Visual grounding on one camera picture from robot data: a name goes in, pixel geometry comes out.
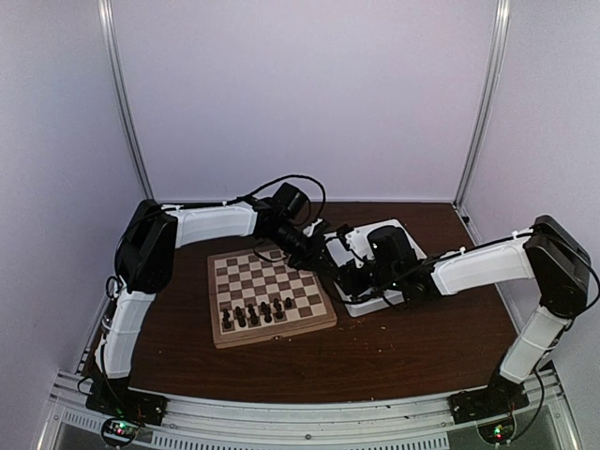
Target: black cable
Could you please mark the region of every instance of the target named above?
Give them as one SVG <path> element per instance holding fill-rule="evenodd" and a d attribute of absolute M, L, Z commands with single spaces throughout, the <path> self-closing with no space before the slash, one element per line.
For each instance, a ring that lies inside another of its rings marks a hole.
<path fill-rule="evenodd" d="M 279 263 L 281 261 L 285 261 L 288 258 L 288 256 L 286 254 L 284 254 L 283 257 L 279 258 L 278 260 L 271 260 L 271 259 L 267 258 L 266 256 L 263 256 L 256 249 L 258 246 L 261 246 L 262 244 L 264 244 L 264 239 L 257 242 L 256 245 L 252 248 L 252 252 L 254 253 L 254 256 L 256 256 L 258 259 L 263 260 L 266 263 Z"/>
<path fill-rule="evenodd" d="M 399 309 L 400 305 L 404 305 L 404 308 L 406 307 L 406 303 L 404 303 L 404 302 L 403 303 L 395 303 L 395 304 L 390 302 L 389 299 L 385 296 L 385 294 L 383 292 L 382 292 L 382 299 L 387 304 L 387 306 L 389 306 L 391 309 L 400 311 L 400 309 Z"/>
<path fill-rule="evenodd" d="M 112 396 L 123 407 L 123 410 L 125 411 L 128 407 L 125 405 L 123 400 L 121 400 L 121 398 L 119 396 L 117 396 L 116 393 L 113 391 L 113 387 L 111 386 L 111 383 L 109 382 L 109 377 L 106 374 L 106 368 L 104 366 L 104 348 L 105 348 L 105 346 L 106 346 L 106 344 L 102 344 L 102 347 L 100 347 L 100 371 L 102 372 L 102 377 L 104 378 L 104 382 L 106 383 L 106 386 L 109 388 L 109 391 L 111 391 Z"/>
<path fill-rule="evenodd" d="M 321 214 L 323 212 L 325 203 L 327 202 L 327 195 L 325 194 L 325 187 L 323 186 L 323 184 L 319 180 L 317 180 L 309 175 L 290 174 L 290 175 L 280 176 L 279 178 L 276 178 L 273 181 L 269 181 L 268 183 L 265 183 L 264 185 L 257 187 L 252 192 L 250 192 L 249 194 L 242 197 L 242 199 L 247 198 L 247 197 L 253 197 L 254 195 L 261 192 L 262 190 L 265 190 L 281 181 L 289 180 L 291 178 L 297 178 L 299 180 L 308 180 L 308 181 L 314 183 L 315 185 L 317 185 L 319 187 L 319 189 L 321 190 L 321 195 L 322 195 L 321 206 L 319 206 L 319 210 L 317 211 L 317 214 L 315 215 L 314 219 L 316 220 L 317 218 L 319 218 L 321 216 Z"/>
<path fill-rule="evenodd" d="M 360 261 L 361 263 L 366 263 L 367 260 L 365 260 L 364 258 L 361 258 L 360 256 L 358 256 L 356 254 L 356 252 L 354 251 L 353 248 L 350 249 L 350 252 L 352 253 L 352 255 L 354 256 L 354 258 L 356 258 L 358 261 Z"/>
<path fill-rule="evenodd" d="M 327 294 L 327 296 L 329 298 L 331 298 L 334 302 L 341 303 L 342 305 L 358 305 L 355 302 L 352 302 L 352 301 L 349 302 L 348 300 L 344 300 L 343 298 L 341 298 L 337 294 L 336 295 L 332 295 L 331 292 L 329 291 L 329 288 L 327 287 L 327 283 L 321 283 L 321 285 L 322 285 L 322 289 L 325 291 L 325 293 Z"/>
<path fill-rule="evenodd" d="M 112 292 L 111 281 L 114 281 L 115 284 L 115 288 L 112 290 Z M 108 278 L 106 278 L 106 283 L 104 284 L 104 292 L 106 293 L 106 296 L 109 297 L 111 300 L 116 300 L 122 289 L 123 281 L 121 281 L 121 279 L 118 278 L 116 275 L 110 275 Z"/>
<path fill-rule="evenodd" d="M 537 416 L 540 414 L 540 412 L 542 411 L 542 407 L 544 406 L 544 398 L 546 396 L 546 389 L 544 388 L 544 382 L 542 382 L 542 377 L 540 377 L 540 374 L 537 371 L 537 367 L 533 370 L 533 374 L 535 375 L 535 378 L 537 378 L 537 381 L 539 381 L 540 389 L 542 390 L 542 395 L 540 397 L 540 403 L 539 403 L 539 405 L 537 405 L 537 410 L 535 410 L 535 414 L 533 415 L 532 420 L 529 421 L 529 424 L 527 424 L 527 426 L 524 429 L 522 429 L 522 431 L 516 437 L 508 440 L 508 442 L 510 442 L 510 443 L 513 443 L 517 439 L 520 439 L 529 430 L 529 428 L 532 427 L 533 422 L 535 422 L 535 419 L 537 419 Z"/>
<path fill-rule="evenodd" d="M 90 377 L 85 377 L 85 378 L 81 378 L 78 382 L 77 382 L 77 391 L 80 394 L 84 394 L 85 396 L 90 397 L 90 394 L 87 392 L 82 391 L 82 384 L 85 383 L 85 381 L 89 380 Z"/>

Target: wooden chessboard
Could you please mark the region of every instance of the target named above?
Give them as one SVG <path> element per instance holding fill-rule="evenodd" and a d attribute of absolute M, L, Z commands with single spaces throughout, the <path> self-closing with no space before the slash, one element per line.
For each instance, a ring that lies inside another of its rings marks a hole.
<path fill-rule="evenodd" d="M 315 275 L 288 267 L 279 249 L 260 252 L 274 262 L 260 260 L 251 249 L 208 258 L 210 313 L 218 349 L 307 333 L 338 322 Z M 288 298 L 291 302 L 285 305 Z M 276 303 L 281 306 L 280 314 Z M 270 313 L 265 315 L 267 307 Z M 244 326 L 236 319 L 236 308 L 244 314 Z M 252 323 L 250 309 L 258 316 L 256 323 Z M 227 326 L 225 310 L 229 312 Z"/>

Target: dark chess piece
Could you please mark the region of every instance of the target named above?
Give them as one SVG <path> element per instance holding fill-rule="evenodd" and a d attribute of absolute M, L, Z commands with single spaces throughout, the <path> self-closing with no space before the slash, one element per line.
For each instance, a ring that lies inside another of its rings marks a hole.
<path fill-rule="evenodd" d="M 232 327 L 232 323 L 230 322 L 230 313 L 227 309 L 223 309 L 223 328 L 229 330 Z"/>
<path fill-rule="evenodd" d="M 259 316 L 256 315 L 254 306 L 248 305 L 247 312 L 250 314 L 250 323 L 252 323 L 253 325 L 258 325 L 259 324 Z"/>
<path fill-rule="evenodd" d="M 235 318 L 242 328 L 246 326 L 246 316 L 240 307 L 235 307 Z"/>
<path fill-rule="evenodd" d="M 281 320 L 281 319 L 283 319 L 283 312 L 281 312 L 281 310 L 282 310 L 282 307 L 281 307 L 281 302 L 279 301 L 279 299 L 278 299 L 278 298 L 276 298 L 276 299 L 273 301 L 273 306 L 275 307 L 275 318 L 276 318 L 277 320 Z"/>
<path fill-rule="evenodd" d="M 269 307 L 266 303 L 261 303 L 261 313 L 264 314 L 264 321 L 270 323 L 273 321 L 273 317 L 271 317 L 271 307 Z"/>

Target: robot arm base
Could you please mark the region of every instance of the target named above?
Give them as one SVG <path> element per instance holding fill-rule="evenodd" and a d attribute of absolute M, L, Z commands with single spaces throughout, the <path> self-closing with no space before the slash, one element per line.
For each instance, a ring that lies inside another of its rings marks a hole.
<path fill-rule="evenodd" d="M 109 386 L 96 365 L 90 378 L 94 381 L 85 408 L 128 421 L 160 427 L 167 407 L 167 399 L 156 394 L 128 389 L 129 377 L 112 379 Z"/>
<path fill-rule="evenodd" d="M 523 384 L 501 379 L 481 389 L 464 391 L 448 398 L 455 424 L 503 415 L 529 406 Z"/>

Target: white wall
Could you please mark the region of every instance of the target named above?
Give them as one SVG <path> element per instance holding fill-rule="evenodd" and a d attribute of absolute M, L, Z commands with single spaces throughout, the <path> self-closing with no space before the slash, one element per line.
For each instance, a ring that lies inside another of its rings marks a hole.
<path fill-rule="evenodd" d="M 96 2 L 0 3 L 0 447 L 32 448 L 142 197 Z"/>
<path fill-rule="evenodd" d="M 466 206 L 485 239 L 551 214 L 600 270 L 600 3 L 514 0 L 484 148 Z M 521 323 L 533 282 L 505 286 Z M 585 448 L 600 441 L 600 307 L 556 351 Z"/>
<path fill-rule="evenodd" d="M 454 198 L 496 2 L 121 0 L 113 8 L 160 199 L 222 200 L 285 173 L 317 176 L 333 199 Z"/>

